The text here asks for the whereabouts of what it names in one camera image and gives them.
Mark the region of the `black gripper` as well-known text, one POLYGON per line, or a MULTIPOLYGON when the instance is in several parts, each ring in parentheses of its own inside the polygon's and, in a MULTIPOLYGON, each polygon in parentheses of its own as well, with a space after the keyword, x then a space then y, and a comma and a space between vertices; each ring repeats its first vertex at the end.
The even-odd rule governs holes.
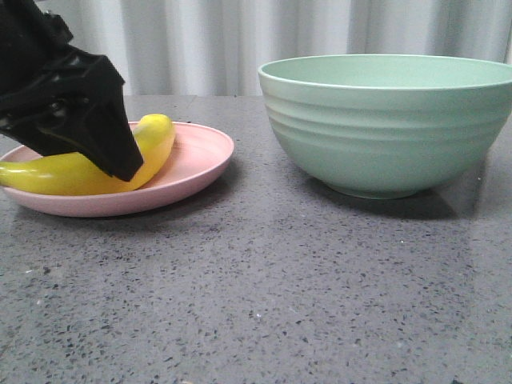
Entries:
POLYGON ((70 44, 62 17, 33 1, 1 3, 1 132, 42 155, 78 152, 131 180, 143 164, 105 55, 70 44))

